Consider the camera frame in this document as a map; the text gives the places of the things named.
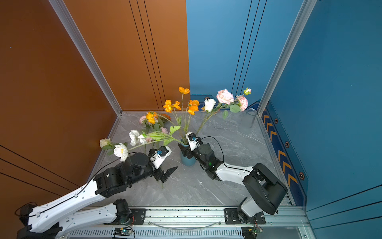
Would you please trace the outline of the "teal cylindrical vase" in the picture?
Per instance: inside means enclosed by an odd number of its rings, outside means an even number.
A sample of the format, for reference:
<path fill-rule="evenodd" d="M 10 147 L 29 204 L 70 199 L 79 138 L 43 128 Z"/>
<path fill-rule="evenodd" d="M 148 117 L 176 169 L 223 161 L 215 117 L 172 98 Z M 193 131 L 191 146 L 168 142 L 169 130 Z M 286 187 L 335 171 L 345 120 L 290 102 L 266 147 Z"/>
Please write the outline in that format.
<path fill-rule="evenodd" d="M 188 144 L 178 144 L 181 150 L 181 162 L 185 166 L 193 166 L 196 163 L 196 159 L 192 156 L 191 148 Z"/>

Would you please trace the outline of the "white rose flower stem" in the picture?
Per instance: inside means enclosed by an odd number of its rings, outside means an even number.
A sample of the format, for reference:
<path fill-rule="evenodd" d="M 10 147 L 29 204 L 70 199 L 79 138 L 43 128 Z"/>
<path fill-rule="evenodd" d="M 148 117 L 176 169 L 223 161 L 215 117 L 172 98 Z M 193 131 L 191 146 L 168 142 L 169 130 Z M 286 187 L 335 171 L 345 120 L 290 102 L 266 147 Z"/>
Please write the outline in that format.
<path fill-rule="evenodd" d="M 205 111 L 205 118 L 203 119 L 200 127 L 197 130 L 197 134 L 201 131 L 201 129 L 204 127 L 208 119 L 212 116 L 212 112 L 215 108 L 216 101 L 214 99 L 208 98 L 205 99 L 205 105 L 203 107 L 203 110 Z"/>

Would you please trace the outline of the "orange poppy flower stem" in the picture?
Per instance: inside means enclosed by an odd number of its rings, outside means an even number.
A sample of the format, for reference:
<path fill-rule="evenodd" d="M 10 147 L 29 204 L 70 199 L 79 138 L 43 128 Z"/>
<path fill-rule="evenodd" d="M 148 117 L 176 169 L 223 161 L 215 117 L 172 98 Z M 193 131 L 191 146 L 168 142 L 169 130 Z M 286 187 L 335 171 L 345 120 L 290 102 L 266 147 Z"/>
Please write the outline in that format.
<path fill-rule="evenodd" d="M 181 94 L 181 99 L 179 101 L 172 101 L 167 99 L 163 105 L 165 114 L 169 115 L 172 120 L 167 121 L 163 118 L 162 121 L 164 122 L 164 127 L 168 131 L 170 126 L 181 126 L 181 129 L 176 131 L 173 134 L 173 137 L 180 140 L 183 144 L 189 144 L 186 138 L 186 134 L 189 132 L 191 117 L 194 116 L 197 111 L 199 111 L 200 103 L 197 100 L 189 100 L 188 102 L 186 101 L 186 96 L 191 93 L 190 89 L 179 87 L 178 91 Z M 156 113 L 159 117 L 161 117 L 160 113 L 154 111 L 150 111 L 149 113 Z"/>

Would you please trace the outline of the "pink rose flower stem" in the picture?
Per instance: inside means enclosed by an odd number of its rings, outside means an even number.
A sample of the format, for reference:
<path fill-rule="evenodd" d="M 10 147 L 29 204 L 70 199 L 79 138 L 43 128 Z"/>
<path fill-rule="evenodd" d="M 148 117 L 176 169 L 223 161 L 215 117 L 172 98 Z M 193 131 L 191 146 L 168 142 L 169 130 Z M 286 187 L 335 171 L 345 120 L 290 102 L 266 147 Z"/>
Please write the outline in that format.
<path fill-rule="evenodd" d="M 245 111 L 249 105 L 246 97 L 251 94 L 251 88 L 244 89 L 243 94 L 237 95 L 236 97 L 227 89 L 218 91 L 216 96 L 216 105 L 212 112 L 212 116 L 218 114 L 220 111 L 223 111 L 223 118 L 225 119 L 228 116 L 228 112 L 238 113 Z"/>

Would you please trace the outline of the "cream flower stem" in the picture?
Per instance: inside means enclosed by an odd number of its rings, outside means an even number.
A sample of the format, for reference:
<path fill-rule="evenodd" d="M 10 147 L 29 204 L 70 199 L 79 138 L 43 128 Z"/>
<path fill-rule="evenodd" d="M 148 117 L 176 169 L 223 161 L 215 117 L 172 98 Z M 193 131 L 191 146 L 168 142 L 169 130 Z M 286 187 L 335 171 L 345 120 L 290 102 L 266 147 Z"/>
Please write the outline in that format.
<path fill-rule="evenodd" d="M 106 151 L 107 155 L 115 155 L 116 153 L 117 156 L 120 155 L 119 149 L 117 148 L 117 150 L 115 150 L 118 144 L 112 142 L 110 138 L 102 138 L 99 141 L 99 146 L 102 150 Z"/>

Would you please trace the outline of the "clear glass cylinder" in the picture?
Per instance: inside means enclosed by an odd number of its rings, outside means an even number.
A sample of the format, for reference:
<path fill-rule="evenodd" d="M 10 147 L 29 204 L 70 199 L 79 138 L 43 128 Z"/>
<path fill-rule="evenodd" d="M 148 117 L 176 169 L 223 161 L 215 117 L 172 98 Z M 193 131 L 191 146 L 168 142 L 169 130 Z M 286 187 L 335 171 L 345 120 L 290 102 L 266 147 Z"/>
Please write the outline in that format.
<path fill-rule="evenodd" d="M 242 118 L 240 126 L 245 129 L 251 128 L 254 124 L 256 116 L 257 116 L 257 111 L 254 108 L 247 109 Z"/>

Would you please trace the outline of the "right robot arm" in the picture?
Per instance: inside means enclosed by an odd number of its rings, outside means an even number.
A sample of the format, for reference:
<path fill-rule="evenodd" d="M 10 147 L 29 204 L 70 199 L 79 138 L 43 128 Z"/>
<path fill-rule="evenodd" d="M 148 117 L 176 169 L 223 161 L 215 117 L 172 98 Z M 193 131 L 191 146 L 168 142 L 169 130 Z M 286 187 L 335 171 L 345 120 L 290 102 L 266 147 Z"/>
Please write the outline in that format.
<path fill-rule="evenodd" d="M 238 221 L 249 224 L 261 212 L 273 215 L 287 195 L 287 186 L 265 165 L 257 163 L 253 167 L 242 167 L 223 163 L 218 159 L 211 146 L 201 144 L 198 147 L 178 145 L 184 157 L 195 158 L 209 178 L 243 185 L 250 196 L 237 207 Z"/>

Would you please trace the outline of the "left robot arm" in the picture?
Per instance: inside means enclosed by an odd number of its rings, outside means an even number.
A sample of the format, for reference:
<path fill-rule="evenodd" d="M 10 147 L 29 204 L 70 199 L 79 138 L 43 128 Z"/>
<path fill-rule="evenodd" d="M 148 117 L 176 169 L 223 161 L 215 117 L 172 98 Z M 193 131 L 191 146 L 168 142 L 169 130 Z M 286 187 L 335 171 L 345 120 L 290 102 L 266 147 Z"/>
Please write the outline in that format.
<path fill-rule="evenodd" d="M 163 171 L 160 166 L 172 153 L 167 146 L 151 149 L 149 154 L 135 153 L 126 161 L 98 173 L 84 186 L 43 206 L 21 207 L 19 219 L 24 227 L 19 239 L 58 239 L 68 233 L 99 224 L 121 224 L 130 219 L 131 211 L 124 199 L 103 207 L 86 210 L 90 204 L 126 191 L 148 177 L 165 182 L 176 170 Z"/>

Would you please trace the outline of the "pink carnation flower bunch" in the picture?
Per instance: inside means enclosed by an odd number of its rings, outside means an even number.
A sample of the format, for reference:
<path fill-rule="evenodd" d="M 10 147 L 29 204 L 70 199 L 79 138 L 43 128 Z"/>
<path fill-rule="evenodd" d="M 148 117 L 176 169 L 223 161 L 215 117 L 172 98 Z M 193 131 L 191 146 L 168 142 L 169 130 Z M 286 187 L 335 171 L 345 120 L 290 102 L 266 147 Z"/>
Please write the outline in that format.
<path fill-rule="evenodd" d="M 141 144 L 151 143 L 155 145 L 155 142 L 163 140 L 159 136 L 148 136 L 154 132 L 160 132 L 163 134 L 168 134 L 168 130 L 164 127 L 164 122 L 162 117 L 159 117 L 156 113 L 147 113 L 139 119 L 139 124 L 143 127 L 142 133 L 139 134 L 139 142 Z"/>

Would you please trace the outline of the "orange gerbera flower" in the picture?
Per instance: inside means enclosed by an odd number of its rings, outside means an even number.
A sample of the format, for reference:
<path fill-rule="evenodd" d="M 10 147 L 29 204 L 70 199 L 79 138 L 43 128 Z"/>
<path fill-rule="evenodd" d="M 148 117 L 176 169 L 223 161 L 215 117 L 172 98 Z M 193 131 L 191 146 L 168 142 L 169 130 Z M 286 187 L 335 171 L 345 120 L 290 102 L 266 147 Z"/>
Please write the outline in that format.
<path fill-rule="evenodd" d="M 167 115 L 167 114 L 160 114 L 160 116 L 163 117 L 167 121 L 171 121 L 172 120 L 171 117 L 169 115 Z"/>

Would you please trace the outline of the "right circuit board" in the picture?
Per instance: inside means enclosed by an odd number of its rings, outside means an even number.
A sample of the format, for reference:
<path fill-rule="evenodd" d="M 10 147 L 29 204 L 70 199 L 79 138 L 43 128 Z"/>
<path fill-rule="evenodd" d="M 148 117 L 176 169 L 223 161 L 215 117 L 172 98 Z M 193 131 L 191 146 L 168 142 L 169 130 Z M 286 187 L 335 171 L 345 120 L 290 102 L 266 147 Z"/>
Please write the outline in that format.
<path fill-rule="evenodd" d="M 242 227 L 241 231 L 243 239 L 256 239 L 263 232 L 263 229 L 259 227 Z"/>

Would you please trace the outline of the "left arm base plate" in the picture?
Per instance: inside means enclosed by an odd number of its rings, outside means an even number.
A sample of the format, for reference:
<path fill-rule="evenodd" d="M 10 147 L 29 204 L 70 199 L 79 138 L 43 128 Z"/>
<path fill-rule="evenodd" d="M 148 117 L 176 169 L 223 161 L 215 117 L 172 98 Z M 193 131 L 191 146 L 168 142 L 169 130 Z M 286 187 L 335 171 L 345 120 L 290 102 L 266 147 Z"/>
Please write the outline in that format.
<path fill-rule="evenodd" d="M 144 208 L 133 208 L 130 210 L 130 215 L 125 216 L 121 220 L 122 225 L 134 226 L 134 225 L 143 225 L 147 210 Z"/>

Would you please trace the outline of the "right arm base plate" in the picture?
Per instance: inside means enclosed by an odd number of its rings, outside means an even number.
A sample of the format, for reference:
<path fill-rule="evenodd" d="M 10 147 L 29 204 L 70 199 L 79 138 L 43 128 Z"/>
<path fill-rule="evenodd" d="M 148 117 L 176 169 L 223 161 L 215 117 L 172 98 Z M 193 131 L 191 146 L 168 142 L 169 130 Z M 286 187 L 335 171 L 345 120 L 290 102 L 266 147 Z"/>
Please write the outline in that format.
<path fill-rule="evenodd" d="M 265 225 L 266 220 L 263 212 L 259 212 L 252 217 L 246 216 L 242 212 L 238 212 L 234 208 L 225 208 L 224 209 L 224 219 L 227 225 L 236 225 L 236 224 L 255 224 L 255 225 Z"/>

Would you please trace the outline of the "aluminium corner post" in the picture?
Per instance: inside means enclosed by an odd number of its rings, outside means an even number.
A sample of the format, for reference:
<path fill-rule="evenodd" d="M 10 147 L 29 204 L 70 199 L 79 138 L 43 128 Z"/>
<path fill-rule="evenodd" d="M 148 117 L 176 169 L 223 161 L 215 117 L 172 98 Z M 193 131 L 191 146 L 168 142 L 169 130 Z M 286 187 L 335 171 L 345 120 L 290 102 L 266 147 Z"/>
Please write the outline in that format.
<path fill-rule="evenodd" d="M 82 36 L 79 28 L 77 27 L 73 17 L 71 16 L 66 4 L 62 0 L 49 0 L 54 12 L 58 16 L 65 30 L 67 31 L 72 42 L 76 46 L 82 59 L 92 73 L 103 94 L 111 105 L 112 109 L 117 116 L 123 113 L 123 110 L 118 103 L 111 87 L 109 86 L 104 74 L 102 73 L 98 63 L 96 62 L 90 48 L 88 47 L 84 37 Z"/>
<path fill-rule="evenodd" d="M 286 39 L 282 52 L 270 77 L 270 80 L 265 88 L 261 101 L 257 109 L 257 116 L 261 117 L 281 76 L 293 53 L 293 50 L 308 22 L 308 19 L 317 3 L 317 0 L 305 0 L 299 9 L 293 26 Z"/>

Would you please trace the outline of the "left aluminium corner post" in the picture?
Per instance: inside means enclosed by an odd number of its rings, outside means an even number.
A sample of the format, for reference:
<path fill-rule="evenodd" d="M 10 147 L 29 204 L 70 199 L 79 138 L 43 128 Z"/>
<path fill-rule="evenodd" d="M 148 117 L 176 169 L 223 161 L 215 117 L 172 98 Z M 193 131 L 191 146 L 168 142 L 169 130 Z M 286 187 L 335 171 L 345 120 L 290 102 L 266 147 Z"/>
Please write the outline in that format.
<path fill-rule="evenodd" d="M 88 47 L 84 37 L 82 36 L 79 28 L 77 27 L 73 17 L 71 16 L 66 4 L 62 0 L 49 0 L 54 12 L 58 16 L 65 30 L 67 31 L 72 42 L 76 46 L 82 59 L 92 73 L 103 94 L 111 105 L 112 109 L 117 116 L 123 113 L 123 110 L 118 103 L 111 87 L 109 86 L 104 74 L 102 73 L 98 63 L 96 62 L 90 48 Z"/>

